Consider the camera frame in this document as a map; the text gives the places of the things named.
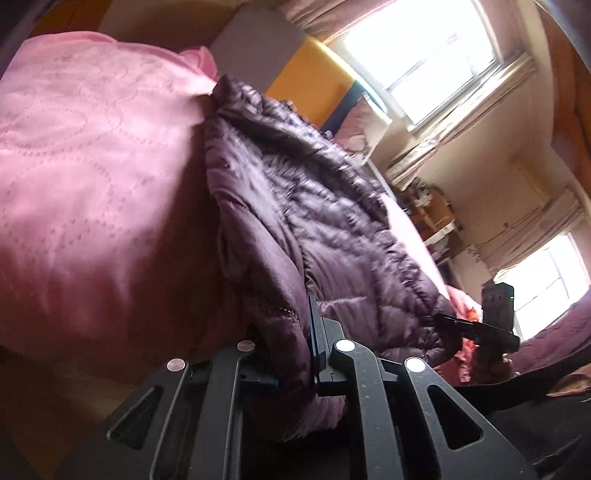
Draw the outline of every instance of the black plastic mount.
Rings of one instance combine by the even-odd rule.
[[[348,398],[352,479],[537,478],[422,359],[377,358],[319,316],[313,297],[310,309],[316,391]],[[238,480],[243,399],[277,387],[258,362],[235,346],[210,362],[169,362],[74,447],[54,479]]]

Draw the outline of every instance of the orange fabric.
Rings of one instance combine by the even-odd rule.
[[[480,322],[482,308],[467,293],[446,285],[449,299],[456,310],[456,317],[470,322]],[[452,387],[470,382],[470,362],[476,345],[472,340],[462,339],[462,349],[451,360],[435,368]]]

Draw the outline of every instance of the pink cushion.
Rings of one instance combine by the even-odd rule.
[[[122,370],[223,343],[216,319],[235,314],[197,97],[215,83],[191,58],[86,32],[15,56],[0,81],[0,345]]]

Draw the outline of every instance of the purple puffer jacket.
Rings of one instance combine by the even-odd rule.
[[[392,236],[377,183],[286,103],[228,77],[212,96],[206,167],[222,268],[280,381],[274,398],[251,406],[261,430],[288,439],[342,416],[342,398],[310,389],[308,294],[378,356],[451,358],[461,339],[444,339],[429,317],[453,307]]]

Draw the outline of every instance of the pillow case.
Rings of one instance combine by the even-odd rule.
[[[364,93],[345,117],[335,135],[335,142],[361,166],[382,139],[392,123],[373,100]]]
[[[192,60],[90,32],[22,45],[0,81],[0,345],[135,380],[233,341],[200,126],[215,82]]]

